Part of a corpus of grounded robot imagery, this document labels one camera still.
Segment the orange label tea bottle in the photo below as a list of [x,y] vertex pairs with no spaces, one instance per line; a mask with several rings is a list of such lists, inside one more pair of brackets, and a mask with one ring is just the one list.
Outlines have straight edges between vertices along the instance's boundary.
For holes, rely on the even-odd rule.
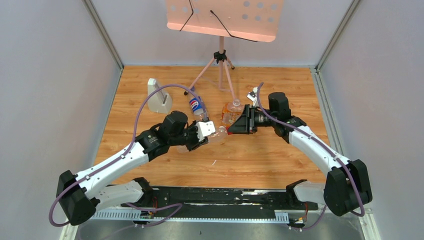
[[226,103],[221,111],[221,125],[228,129],[243,113],[244,105],[239,99]]

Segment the blue label pepsi bottle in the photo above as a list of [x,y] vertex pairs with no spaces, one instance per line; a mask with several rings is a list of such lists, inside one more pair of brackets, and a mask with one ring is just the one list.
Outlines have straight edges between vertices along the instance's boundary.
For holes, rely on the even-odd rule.
[[193,113],[195,121],[202,121],[204,119],[209,119],[208,112],[204,109],[205,103],[203,102],[201,96],[198,94],[195,87],[191,87],[190,90],[194,92],[199,100],[194,97],[191,93],[187,93],[186,98],[188,100],[188,105]]

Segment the red cap water bottle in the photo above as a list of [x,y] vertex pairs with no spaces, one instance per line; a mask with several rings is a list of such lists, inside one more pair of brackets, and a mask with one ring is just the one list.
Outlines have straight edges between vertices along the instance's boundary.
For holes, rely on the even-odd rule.
[[[207,138],[208,138],[208,142],[212,144],[212,143],[218,143],[223,141],[224,138],[226,138],[227,136],[228,136],[227,129],[224,126],[220,126],[217,128],[216,132],[209,135]],[[185,145],[178,145],[176,147],[176,150],[179,153],[189,152],[188,148]]]

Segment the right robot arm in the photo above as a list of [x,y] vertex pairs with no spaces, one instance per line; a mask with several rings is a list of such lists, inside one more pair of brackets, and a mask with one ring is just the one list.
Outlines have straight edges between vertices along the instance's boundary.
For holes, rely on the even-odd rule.
[[283,92],[268,95],[268,109],[245,105],[241,115],[230,125],[231,134],[254,134],[259,127],[272,127],[277,136],[303,152],[326,176],[325,183],[306,179],[286,186],[285,201],[292,209],[305,202],[326,205],[336,216],[354,213],[373,200],[366,164],[350,160],[319,139],[309,126],[291,113],[289,100]]

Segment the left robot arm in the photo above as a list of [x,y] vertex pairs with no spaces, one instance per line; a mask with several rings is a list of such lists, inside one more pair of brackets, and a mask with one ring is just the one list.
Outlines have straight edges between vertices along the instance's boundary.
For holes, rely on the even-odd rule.
[[96,212],[115,205],[137,202],[142,207],[149,206],[153,201],[152,188],[143,177],[121,185],[112,182],[166,154],[172,146],[193,151],[207,144],[214,132],[215,125],[209,118],[189,124],[185,113],[172,111],[163,122],[143,131],[103,162],[78,173],[61,173],[51,210],[59,204],[67,217],[66,223],[78,226]]

